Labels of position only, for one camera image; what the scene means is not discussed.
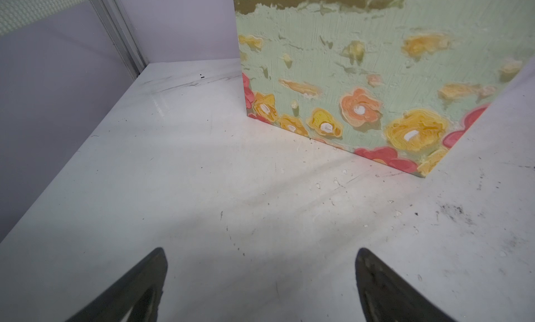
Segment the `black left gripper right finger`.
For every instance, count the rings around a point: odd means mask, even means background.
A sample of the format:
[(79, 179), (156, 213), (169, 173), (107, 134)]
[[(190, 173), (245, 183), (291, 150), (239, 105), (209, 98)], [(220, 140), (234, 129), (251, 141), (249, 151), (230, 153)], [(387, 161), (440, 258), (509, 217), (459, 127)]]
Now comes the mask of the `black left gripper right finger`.
[(367, 321), (454, 322), (367, 248), (358, 251), (355, 276)]

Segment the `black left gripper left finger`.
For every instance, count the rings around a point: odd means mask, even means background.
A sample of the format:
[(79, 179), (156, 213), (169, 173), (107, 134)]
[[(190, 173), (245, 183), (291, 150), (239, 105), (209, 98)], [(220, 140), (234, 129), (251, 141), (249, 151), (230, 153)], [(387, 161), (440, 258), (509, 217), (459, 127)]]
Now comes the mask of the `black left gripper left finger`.
[(159, 247), (69, 321), (157, 321), (168, 262)]

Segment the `floral paper gift bag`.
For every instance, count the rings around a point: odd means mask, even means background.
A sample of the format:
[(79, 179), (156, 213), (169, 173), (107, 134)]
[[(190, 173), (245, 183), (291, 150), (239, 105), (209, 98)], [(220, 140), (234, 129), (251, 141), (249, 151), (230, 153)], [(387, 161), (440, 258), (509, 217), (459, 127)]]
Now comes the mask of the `floral paper gift bag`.
[(247, 115), (426, 177), (534, 56), (534, 0), (234, 0)]

